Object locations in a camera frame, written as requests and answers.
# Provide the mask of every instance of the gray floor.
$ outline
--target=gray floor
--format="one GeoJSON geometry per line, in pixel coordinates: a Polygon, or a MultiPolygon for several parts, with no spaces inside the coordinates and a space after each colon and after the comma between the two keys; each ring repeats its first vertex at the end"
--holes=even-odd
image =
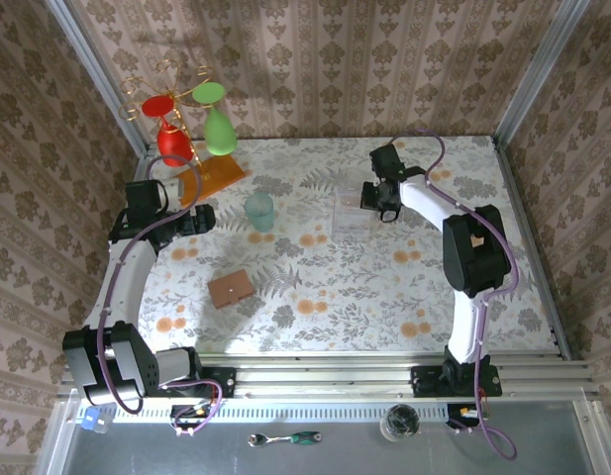
{"type": "Polygon", "coordinates": [[[64,475],[78,474],[537,474],[593,473],[571,404],[501,404],[492,425],[519,449],[515,462],[495,455],[481,434],[454,435],[425,425],[412,439],[391,443],[377,424],[213,424],[194,437],[165,425],[115,425],[107,434],[78,428],[64,475]],[[252,448],[252,432],[269,436],[319,430],[315,446],[252,448]]]}

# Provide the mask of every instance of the patterned wallpaper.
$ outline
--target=patterned wallpaper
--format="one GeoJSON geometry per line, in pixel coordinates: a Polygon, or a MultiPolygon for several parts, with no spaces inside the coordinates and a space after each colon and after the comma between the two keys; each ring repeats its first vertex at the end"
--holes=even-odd
{"type": "Polygon", "coordinates": [[[44,2],[0,0],[0,474],[32,473],[135,166],[44,2]]]}
{"type": "MultiPolygon", "coordinates": [[[[182,65],[183,86],[212,66],[240,138],[491,135],[559,3],[71,0],[118,84],[172,84],[154,73],[165,58],[182,65]]],[[[197,137],[203,115],[186,113],[197,137]]]]}
{"type": "Polygon", "coordinates": [[[610,1],[591,1],[510,154],[565,332],[611,423],[610,1]]]}

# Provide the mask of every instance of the orange acrylic stand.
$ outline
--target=orange acrylic stand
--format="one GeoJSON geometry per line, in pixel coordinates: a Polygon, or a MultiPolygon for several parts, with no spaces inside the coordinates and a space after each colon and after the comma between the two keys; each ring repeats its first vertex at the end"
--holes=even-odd
{"type": "MultiPolygon", "coordinates": [[[[202,161],[201,166],[196,165],[197,171],[202,175],[202,193],[200,200],[208,198],[210,195],[223,190],[236,181],[246,176],[243,170],[237,165],[230,155],[212,156],[202,161]]],[[[197,180],[193,170],[186,171],[177,175],[177,178],[184,186],[184,193],[179,199],[182,206],[190,205],[197,191],[197,180]]]]}

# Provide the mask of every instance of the floral tablecloth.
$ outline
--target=floral tablecloth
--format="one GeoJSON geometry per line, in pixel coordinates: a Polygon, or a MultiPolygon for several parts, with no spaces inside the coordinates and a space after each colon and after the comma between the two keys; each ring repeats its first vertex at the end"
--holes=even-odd
{"type": "MultiPolygon", "coordinates": [[[[339,171],[370,172],[368,154],[385,142],[241,141],[234,157],[248,176],[207,200],[216,211],[216,228],[178,238],[153,267],[140,321],[152,348],[442,352],[453,324],[454,295],[443,272],[441,234],[404,210],[395,224],[378,224],[369,243],[330,239],[339,171]],[[274,200],[274,227],[267,234],[255,232],[244,213],[255,191],[274,200]],[[216,310],[207,283],[240,269],[251,278],[255,295],[216,310]]],[[[424,168],[440,150],[431,138],[405,138],[396,146],[407,166],[424,168]]],[[[433,181],[469,205],[496,206],[519,264],[517,292],[490,308],[490,350],[553,351],[490,139],[446,138],[446,146],[433,181]]],[[[163,173],[160,168],[155,176],[163,173]]]]}

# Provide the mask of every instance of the white vent strip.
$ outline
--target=white vent strip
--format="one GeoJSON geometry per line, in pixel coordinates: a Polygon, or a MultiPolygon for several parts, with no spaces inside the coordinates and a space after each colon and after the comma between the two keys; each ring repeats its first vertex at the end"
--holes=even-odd
{"type": "MultiPolygon", "coordinates": [[[[257,408],[224,404],[212,423],[372,423],[377,422],[393,405],[391,404],[274,404],[257,408]]],[[[448,405],[445,403],[410,404],[420,423],[444,423],[448,420],[448,405]]],[[[77,423],[83,421],[87,408],[81,407],[77,423]]],[[[168,424],[170,409],[145,409],[137,416],[112,407],[100,408],[104,414],[114,415],[115,424],[168,424]]]]}

